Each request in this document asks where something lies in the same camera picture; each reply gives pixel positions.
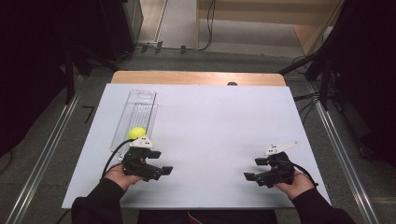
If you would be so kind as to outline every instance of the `white table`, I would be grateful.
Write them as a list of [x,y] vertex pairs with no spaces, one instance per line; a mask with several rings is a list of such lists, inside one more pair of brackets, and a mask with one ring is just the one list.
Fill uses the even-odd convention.
[[159,181],[130,187],[121,206],[137,209],[244,209],[293,207],[277,188],[259,187],[244,173],[257,166],[271,144],[298,141],[287,150],[329,197],[288,87],[108,84],[64,198],[71,207],[97,185],[129,91],[157,92],[158,111],[151,140],[162,152],[156,166],[174,166]]

